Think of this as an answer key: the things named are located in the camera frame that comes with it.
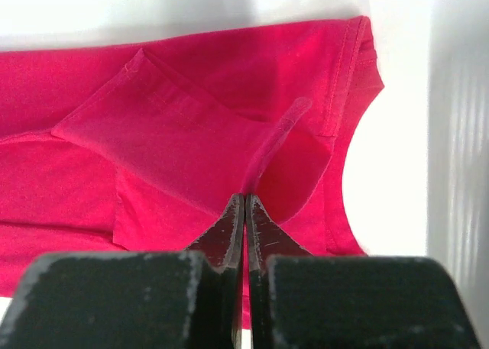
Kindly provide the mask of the red t shirt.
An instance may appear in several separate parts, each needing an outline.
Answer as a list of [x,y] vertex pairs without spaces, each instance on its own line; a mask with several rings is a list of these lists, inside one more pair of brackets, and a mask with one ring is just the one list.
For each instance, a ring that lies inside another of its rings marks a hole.
[[382,90],[370,20],[1,55],[1,294],[55,251],[180,250],[235,193],[360,255],[342,176]]

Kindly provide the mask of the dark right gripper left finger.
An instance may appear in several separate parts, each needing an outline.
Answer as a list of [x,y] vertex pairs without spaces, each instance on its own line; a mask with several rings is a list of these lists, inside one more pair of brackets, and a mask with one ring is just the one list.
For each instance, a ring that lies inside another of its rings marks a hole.
[[234,194],[220,218],[187,250],[199,257],[190,348],[240,348],[245,198]]

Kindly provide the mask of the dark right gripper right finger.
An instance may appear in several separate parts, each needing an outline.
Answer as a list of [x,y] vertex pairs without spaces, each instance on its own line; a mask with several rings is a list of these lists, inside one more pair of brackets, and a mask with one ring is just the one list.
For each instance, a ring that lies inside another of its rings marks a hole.
[[269,216],[260,198],[246,196],[245,224],[248,241],[248,279],[250,294],[251,346],[272,348],[275,300],[272,273],[268,265],[275,256],[309,257],[300,246]]

